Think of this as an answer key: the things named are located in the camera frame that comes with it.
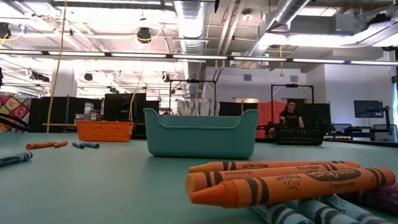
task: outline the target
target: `colorful fabric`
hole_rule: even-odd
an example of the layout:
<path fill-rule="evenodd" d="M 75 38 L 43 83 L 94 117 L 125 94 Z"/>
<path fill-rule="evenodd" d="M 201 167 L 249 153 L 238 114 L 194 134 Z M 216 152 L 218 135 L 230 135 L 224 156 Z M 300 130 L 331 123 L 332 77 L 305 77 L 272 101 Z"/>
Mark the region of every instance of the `colorful fabric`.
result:
<path fill-rule="evenodd" d="M 0 96 L 0 113 L 8 114 L 13 117 L 19 118 L 26 123 L 29 122 L 29 112 L 30 112 L 30 98 L 18 98 L 13 96 Z M 12 119 L 6 118 L 6 120 L 17 123 Z M 1 132 L 22 132 L 18 129 L 12 128 L 8 125 L 0 123 L 0 133 Z"/>

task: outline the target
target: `orange crayon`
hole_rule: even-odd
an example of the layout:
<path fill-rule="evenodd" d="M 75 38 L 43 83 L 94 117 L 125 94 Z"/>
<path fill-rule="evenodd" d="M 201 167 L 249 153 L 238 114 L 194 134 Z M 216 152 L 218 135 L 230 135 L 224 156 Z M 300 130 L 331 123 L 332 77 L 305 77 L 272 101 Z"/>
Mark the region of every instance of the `orange crayon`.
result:
<path fill-rule="evenodd" d="M 322 164 L 347 164 L 361 168 L 355 161 L 245 161 L 245 162 L 209 162 L 207 164 L 189 167 L 189 173 L 211 172 L 244 169 L 263 169 L 289 166 L 312 166 Z"/>
<path fill-rule="evenodd" d="M 224 208 L 278 202 L 373 189 L 396 182 L 386 168 L 368 168 L 227 180 L 191 194 L 191 202 Z"/>
<path fill-rule="evenodd" d="M 28 143 L 26 145 L 26 149 L 40 149 L 43 147 L 50 147 L 54 146 L 55 142 L 34 142 L 34 143 Z"/>
<path fill-rule="evenodd" d="M 332 170 L 354 169 L 347 164 L 322 164 L 312 166 L 278 167 L 268 169 L 231 170 L 215 172 L 196 172 L 187 175 L 185 190 L 188 195 L 198 190 L 219 184 L 221 181 L 247 179 L 253 177 L 270 177 L 287 174 L 305 174 L 311 172 L 325 172 Z"/>
<path fill-rule="evenodd" d="M 62 146 L 66 146 L 67 144 L 68 144 L 68 141 L 56 142 L 54 144 L 54 147 L 62 147 Z"/>

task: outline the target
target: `ductwork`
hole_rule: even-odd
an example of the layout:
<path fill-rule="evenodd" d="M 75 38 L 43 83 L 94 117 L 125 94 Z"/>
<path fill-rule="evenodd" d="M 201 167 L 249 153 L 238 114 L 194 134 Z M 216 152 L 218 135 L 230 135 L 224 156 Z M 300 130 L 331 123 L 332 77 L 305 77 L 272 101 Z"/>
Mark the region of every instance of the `ductwork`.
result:
<path fill-rule="evenodd" d="M 175 11 L 178 15 L 178 32 L 182 38 L 180 42 L 183 54 L 204 54 L 205 43 L 200 40 L 205 37 L 205 22 L 207 15 L 207 2 L 200 1 L 175 1 Z M 201 63 L 185 62 L 185 78 L 199 79 L 201 74 Z M 195 97 L 198 86 L 187 85 L 191 97 Z"/>
<path fill-rule="evenodd" d="M 267 42 L 267 38 L 269 38 L 266 34 L 270 30 L 278 27 L 283 27 L 282 31 L 289 31 L 290 22 L 292 22 L 309 1 L 310 0 L 281 0 L 278 4 L 277 10 L 264 16 L 262 19 L 259 31 L 265 28 L 265 32 L 261 35 L 254 47 L 248 52 L 247 56 L 262 56 L 268 48 L 268 45 L 264 44 L 264 42 Z"/>

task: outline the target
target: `crayon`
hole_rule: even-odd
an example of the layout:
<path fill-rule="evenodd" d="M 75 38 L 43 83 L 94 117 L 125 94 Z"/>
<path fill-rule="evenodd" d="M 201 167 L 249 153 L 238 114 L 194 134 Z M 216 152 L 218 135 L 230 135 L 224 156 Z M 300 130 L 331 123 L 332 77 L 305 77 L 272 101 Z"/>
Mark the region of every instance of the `crayon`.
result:
<path fill-rule="evenodd" d="M 219 184 L 221 181 L 234 179 L 247 179 L 252 177 L 270 177 L 286 174 L 305 174 L 310 172 L 325 172 L 331 170 L 351 169 L 347 164 L 324 164 L 312 166 L 278 167 L 268 169 L 231 170 L 215 172 L 195 172 L 187 175 L 185 190 L 190 195 L 192 192 L 206 189 Z"/>
<path fill-rule="evenodd" d="M 85 144 L 86 147 L 92 147 L 92 148 L 95 148 L 95 149 L 100 147 L 100 144 L 93 143 L 93 142 L 84 142 L 84 144 Z"/>
<path fill-rule="evenodd" d="M 31 152 L 20 152 L 14 155 L 2 156 L 0 157 L 0 167 L 16 164 L 18 162 L 25 162 L 31 159 L 32 157 L 33 153 Z"/>
<path fill-rule="evenodd" d="M 338 195 L 356 205 L 366 206 L 391 215 L 398 214 L 398 183 L 379 189 Z"/>
<path fill-rule="evenodd" d="M 33 142 L 26 145 L 26 149 L 40 149 L 43 147 L 54 146 L 55 142 Z"/>
<path fill-rule="evenodd" d="M 361 168 L 355 161 L 245 161 L 245 162 L 209 162 L 207 164 L 189 167 L 189 173 L 212 172 L 227 170 L 264 169 L 289 166 L 312 166 L 322 164 L 347 164 Z"/>
<path fill-rule="evenodd" d="M 68 144 L 68 141 L 56 142 L 54 144 L 54 147 L 62 147 L 62 146 L 66 146 L 67 144 Z"/>
<path fill-rule="evenodd" d="M 86 145 L 82 142 L 72 142 L 72 146 L 78 147 L 80 149 L 84 149 Z"/>
<path fill-rule="evenodd" d="M 390 224 L 387 220 L 377 217 L 372 213 L 366 211 L 365 209 L 353 205 L 352 203 L 349 203 L 346 200 L 337 197 L 336 195 L 320 197 L 319 201 L 325 203 L 331 208 L 336 209 L 342 214 L 354 218 L 355 220 L 361 222 L 362 224 L 375 224 L 375 223 Z"/>
<path fill-rule="evenodd" d="M 239 208 L 372 189 L 395 182 L 394 173 L 383 167 L 336 170 L 227 180 L 192 193 L 190 199 L 197 204 Z"/>
<path fill-rule="evenodd" d="M 315 223 L 360 224 L 357 220 L 315 199 L 295 200 L 285 204 Z"/>
<path fill-rule="evenodd" d="M 313 224 L 313 222 L 283 203 L 275 205 L 254 205 L 251 207 L 267 223 L 272 224 Z"/>

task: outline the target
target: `chair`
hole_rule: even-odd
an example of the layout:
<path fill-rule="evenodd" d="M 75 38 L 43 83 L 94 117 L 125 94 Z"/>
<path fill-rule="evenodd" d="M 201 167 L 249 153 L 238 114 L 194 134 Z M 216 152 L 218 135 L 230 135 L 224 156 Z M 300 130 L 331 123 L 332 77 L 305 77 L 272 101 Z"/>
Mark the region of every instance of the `chair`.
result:
<path fill-rule="evenodd" d="M 387 125 L 385 124 L 374 124 L 374 128 L 386 129 Z M 397 125 L 390 124 L 390 132 L 389 133 L 375 133 L 374 140 L 375 141 L 384 141 L 384 142 L 397 142 Z"/>
<path fill-rule="evenodd" d="M 338 131 L 344 134 L 344 129 L 351 127 L 351 124 L 331 124 L 333 127 L 335 127 L 334 133 L 337 133 Z"/>

